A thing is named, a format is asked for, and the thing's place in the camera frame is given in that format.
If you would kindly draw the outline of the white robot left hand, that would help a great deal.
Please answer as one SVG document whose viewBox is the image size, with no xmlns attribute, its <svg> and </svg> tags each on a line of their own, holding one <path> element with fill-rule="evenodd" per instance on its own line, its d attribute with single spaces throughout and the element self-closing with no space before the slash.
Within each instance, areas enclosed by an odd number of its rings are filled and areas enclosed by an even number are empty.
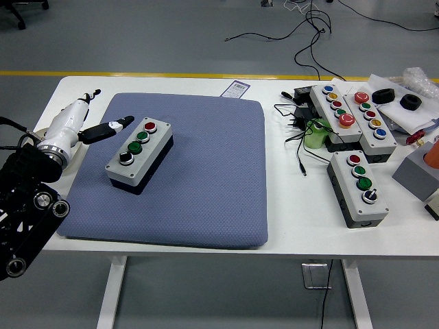
<svg viewBox="0 0 439 329">
<path fill-rule="evenodd" d="M 116 121 L 101 123 L 82 130 L 88 116 L 89 104 L 100 93 L 100 89 L 96 89 L 92 93 L 84 93 L 80 98 L 61 110 L 52 120 L 46 131 L 45 139 L 38 145 L 38 148 L 40 150 L 55 149 L 67 154 L 78 142 L 90 145 L 110 138 L 134 121 L 134 117 L 129 115 Z"/>
</svg>

